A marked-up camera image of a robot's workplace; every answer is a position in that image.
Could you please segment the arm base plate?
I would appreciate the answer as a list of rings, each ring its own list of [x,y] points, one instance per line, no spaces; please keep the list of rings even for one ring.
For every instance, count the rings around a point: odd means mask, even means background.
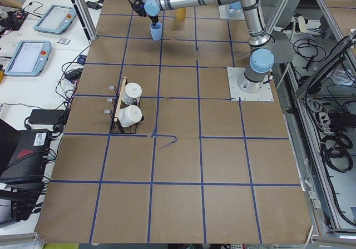
[[[237,6],[231,7],[229,4],[219,6],[219,17],[225,20],[245,20],[243,9]]]
[[[228,67],[230,99],[232,101],[273,102],[268,77],[262,82],[250,82],[245,78],[245,68]]]

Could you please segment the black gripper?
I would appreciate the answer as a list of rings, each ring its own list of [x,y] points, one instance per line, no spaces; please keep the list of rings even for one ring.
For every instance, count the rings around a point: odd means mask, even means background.
[[[151,26],[154,27],[159,22],[158,16],[150,16],[146,13],[144,9],[144,2],[142,0],[134,0],[131,3],[131,8],[140,16],[140,17],[149,17],[152,21]]]

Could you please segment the person forearm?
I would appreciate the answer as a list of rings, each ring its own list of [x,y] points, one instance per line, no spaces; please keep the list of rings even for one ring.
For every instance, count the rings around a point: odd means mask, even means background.
[[[18,8],[21,9],[23,3],[15,1],[15,0],[0,0],[1,6],[9,7],[9,8]]]

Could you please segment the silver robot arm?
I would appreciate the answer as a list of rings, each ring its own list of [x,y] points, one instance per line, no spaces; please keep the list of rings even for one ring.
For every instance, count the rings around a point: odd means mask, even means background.
[[[243,10],[251,49],[249,64],[244,73],[239,76],[237,84],[246,93],[257,93],[261,90],[264,78],[274,63],[274,55],[269,44],[271,36],[265,28],[260,0],[135,0],[131,2],[131,8],[139,16],[149,17],[152,25],[155,26],[161,11],[213,3],[222,6],[236,2],[241,4]]]

